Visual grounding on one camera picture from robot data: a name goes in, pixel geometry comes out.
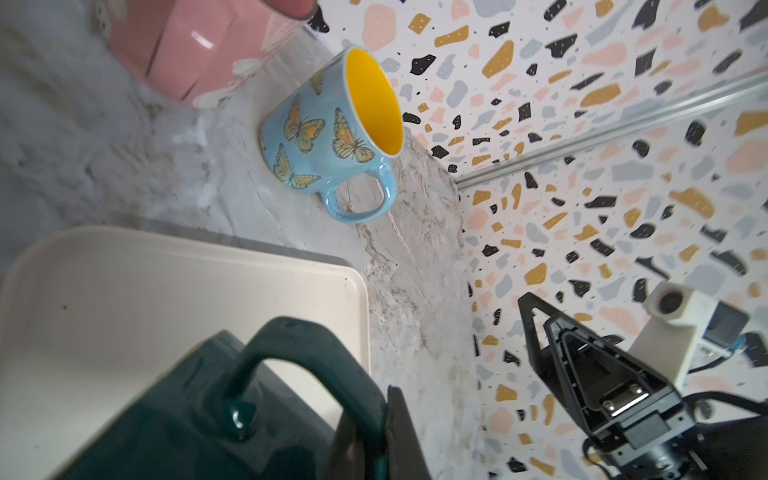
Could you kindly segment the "light blue mug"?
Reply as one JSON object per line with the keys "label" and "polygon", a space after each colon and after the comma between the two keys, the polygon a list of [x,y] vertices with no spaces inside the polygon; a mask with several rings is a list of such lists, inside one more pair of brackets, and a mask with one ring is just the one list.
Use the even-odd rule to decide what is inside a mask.
{"label": "light blue mug", "polygon": [[[320,196],[336,220],[358,224],[386,214],[397,197],[391,167],[403,150],[401,109],[385,72],[351,46],[304,82],[260,123],[257,140],[273,176],[289,190]],[[338,191],[361,176],[379,185],[379,206],[344,210]]]}

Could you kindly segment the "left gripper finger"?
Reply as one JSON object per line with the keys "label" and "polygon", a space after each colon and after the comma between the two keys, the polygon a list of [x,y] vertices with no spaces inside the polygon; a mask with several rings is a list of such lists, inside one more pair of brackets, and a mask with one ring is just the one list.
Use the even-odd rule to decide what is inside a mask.
{"label": "left gripper finger", "polygon": [[344,411],[335,432],[336,479],[431,479],[406,399],[399,387],[387,390],[385,449],[368,447],[361,428]]}

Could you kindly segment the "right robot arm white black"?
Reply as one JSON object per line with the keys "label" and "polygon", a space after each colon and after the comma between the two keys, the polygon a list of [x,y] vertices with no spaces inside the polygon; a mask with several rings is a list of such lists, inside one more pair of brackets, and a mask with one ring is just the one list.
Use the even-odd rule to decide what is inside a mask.
{"label": "right robot arm white black", "polygon": [[736,338],[746,313],[663,282],[623,350],[533,293],[518,300],[534,372],[585,434],[609,479],[764,479],[767,403],[681,388],[712,325]]}

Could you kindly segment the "dark green mug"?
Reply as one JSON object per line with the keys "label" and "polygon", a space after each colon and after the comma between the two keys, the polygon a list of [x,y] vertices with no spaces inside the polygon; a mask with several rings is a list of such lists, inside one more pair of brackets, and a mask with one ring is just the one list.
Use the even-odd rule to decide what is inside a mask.
{"label": "dark green mug", "polygon": [[[306,370],[338,402],[329,426],[268,367]],[[59,471],[62,479],[384,479],[386,401],[326,327],[269,321],[190,351]]]}

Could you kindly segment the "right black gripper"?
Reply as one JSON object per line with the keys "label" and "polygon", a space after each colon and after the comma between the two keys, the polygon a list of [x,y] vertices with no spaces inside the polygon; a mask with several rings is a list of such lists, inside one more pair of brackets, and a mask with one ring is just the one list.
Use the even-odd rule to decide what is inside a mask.
{"label": "right black gripper", "polygon": [[678,389],[533,293],[518,300],[529,362],[610,479],[700,479],[696,422]]}

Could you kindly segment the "pink mug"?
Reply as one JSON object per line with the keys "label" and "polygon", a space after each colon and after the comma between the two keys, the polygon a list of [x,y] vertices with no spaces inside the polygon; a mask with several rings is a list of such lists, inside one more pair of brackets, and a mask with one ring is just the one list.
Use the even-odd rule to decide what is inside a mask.
{"label": "pink mug", "polygon": [[216,108],[317,12],[315,0],[107,0],[98,27],[115,57],[170,100]]}

